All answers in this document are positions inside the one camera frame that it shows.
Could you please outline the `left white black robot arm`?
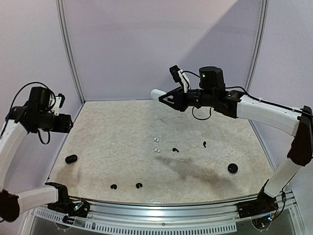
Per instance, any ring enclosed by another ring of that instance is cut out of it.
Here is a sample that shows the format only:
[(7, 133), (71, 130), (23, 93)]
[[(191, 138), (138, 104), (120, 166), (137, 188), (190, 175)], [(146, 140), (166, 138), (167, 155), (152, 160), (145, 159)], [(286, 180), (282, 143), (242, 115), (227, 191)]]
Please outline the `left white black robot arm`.
[(55, 93), (44, 83), (30, 82), (29, 98), (23, 106), (10, 105), (0, 133), (0, 217), (1, 222), (14, 222), (20, 214), (41, 205), (55, 205), (61, 212), (69, 212), (73, 203), (67, 187), (58, 183), (11, 194), (4, 181), (20, 144), (30, 133), (41, 131), (68, 134), (73, 127), (70, 115), (61, 114), (65, 96)]

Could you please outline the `white earbud charging case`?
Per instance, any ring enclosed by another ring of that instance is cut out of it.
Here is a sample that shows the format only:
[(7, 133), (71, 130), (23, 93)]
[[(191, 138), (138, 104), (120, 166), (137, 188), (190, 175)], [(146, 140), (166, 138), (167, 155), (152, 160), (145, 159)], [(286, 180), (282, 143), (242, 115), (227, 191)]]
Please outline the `white earbud charging case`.
[(167, 94), (167, 93), (162, 91), (162, 90), (159, 90), (159, 89), (153, 89), (153, 90), (151, 90), (151, 93), (150, 93), (151, 98), (153, 100), (159, 100), (159, 97), (161, 97), (165, 94)]

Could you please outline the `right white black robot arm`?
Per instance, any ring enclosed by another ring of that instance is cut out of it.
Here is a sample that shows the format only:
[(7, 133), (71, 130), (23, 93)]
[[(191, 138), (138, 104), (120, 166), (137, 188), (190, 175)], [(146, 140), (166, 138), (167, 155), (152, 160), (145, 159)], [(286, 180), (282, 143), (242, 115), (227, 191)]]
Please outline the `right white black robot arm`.
[(197, 75), (199, 88), (192, 89), (188, 71), (178, 66), (169, 69), (173, 80), (180, 86), (169, 92), (151, 91), (151, 98), (184, 112), (188, 107), (212, 107), (214, 111), (230, 118), (257, 121), (274, 127), (293, 137), (291, 148), (274, 175), (264, 184), (258, 199), (253, 202), (256, 213), (264, 213), (272, 200), (289, 183), (300, 168), (313, 158), (313, 114), (308, 106), (288, 107), (255, 98), (239, 86), (227, 87), (222, 69), (202, 67)]

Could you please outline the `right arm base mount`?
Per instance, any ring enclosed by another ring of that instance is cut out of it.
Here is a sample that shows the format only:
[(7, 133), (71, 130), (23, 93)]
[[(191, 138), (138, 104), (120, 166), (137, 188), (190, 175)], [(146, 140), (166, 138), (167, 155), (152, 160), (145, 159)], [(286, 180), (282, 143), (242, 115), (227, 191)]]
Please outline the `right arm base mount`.
[(236, 204), (236, 208), (240, 218), (247, 218), (275, 211), (278, 204), (276, 197), (270, 197), (261, 191), (256, 199), (239, 202)]

